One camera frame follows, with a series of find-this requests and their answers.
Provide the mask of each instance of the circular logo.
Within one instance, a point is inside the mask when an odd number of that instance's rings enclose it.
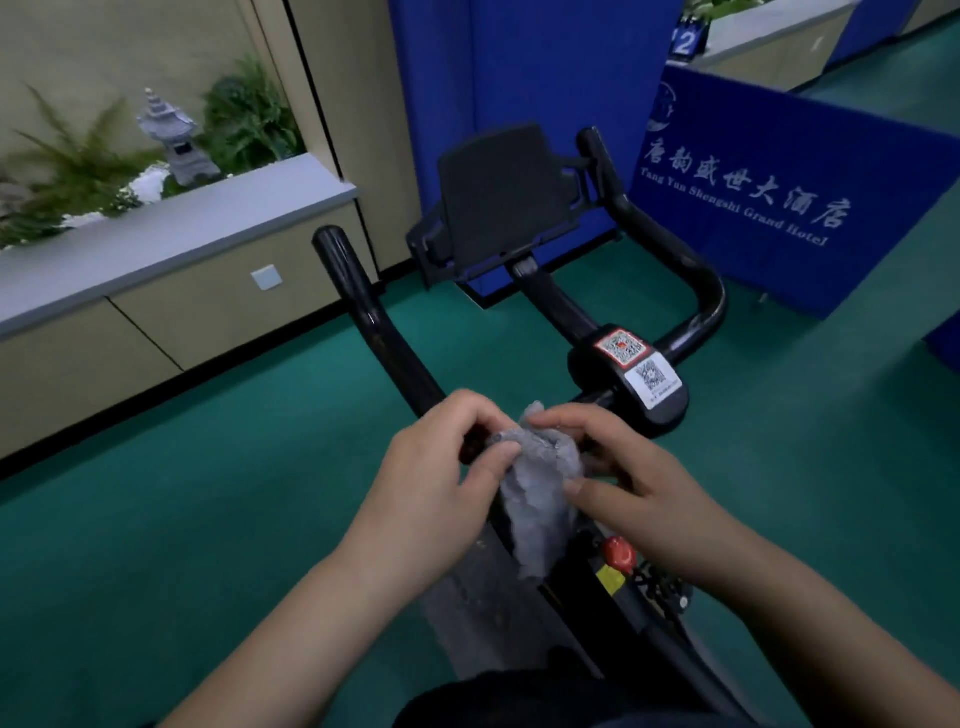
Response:
[[[670,117],[673,116],[676,103],[677,92],[673,90],[670,84],[661,81],[660,89],[657,91],[657,99],[654,101],[653,110],[650,112],[650,120],[647,122],[647,131],[662,132],[670,126]]]

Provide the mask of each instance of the red-bordered qr code sticker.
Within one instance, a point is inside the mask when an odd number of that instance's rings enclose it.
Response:
[[[650,347],[622,328],[600,339],[593,346],[624,369],[630,369],[650,351]]]

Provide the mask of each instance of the green floor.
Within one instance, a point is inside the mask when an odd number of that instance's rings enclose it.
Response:
[[[808,95],[960,134],[960,23],[882,50]],[[684,365],[665,440],[738,517],[793,550],[960,684],[960,376],[917,342],[960,308],[955,189],[817,324],[732,288]],[[656,337],[693,306],[632,243],[567,266],[595,318]],[[440,383],[518,413],[575,394],[566,346],[512,298],[484,312],[417,280],[387,297]],[[132,728],[161,716],[337,543],[406,405],[340,320],[0,484],[0,724]],[[757,706],[802,717],[738,623],[691,622]],[[452,678],[411,612],[330,725],[389,725]]]

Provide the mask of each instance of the blue barrier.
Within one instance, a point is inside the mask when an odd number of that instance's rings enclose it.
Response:
[[[636,166],[683,0],[392,0],[424,211],[440,199],[437,160],[475,133],[537,121],[558,154],[595,125],[624,174]],[[612,227],[602,211],[537,251],[543,263]],[[487,296],[502,269],[473,282]]]
[[[960,139],[668,67],[631,198],[721,273],[825,318],[960,176]]]
[[[856,56],[895,36],[916,7],[917,0],[861,0],[829,62]]]
[[[927,335],[924,340],[944,364],[954,372],[960,373],[960,311]]]

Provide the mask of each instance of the gray cloth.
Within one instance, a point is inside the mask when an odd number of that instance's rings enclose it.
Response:
[[[538,401],[527,407],[520,427],[498,432],[490,444],[520,443],[523,452],[500,483],[514,535],[520,578],[542,581],[560,560],[573,535],[576,509],[564,498],[564,481],[584,474],[572,438],[556,429],[533,429],[526,418],[542,412]]]

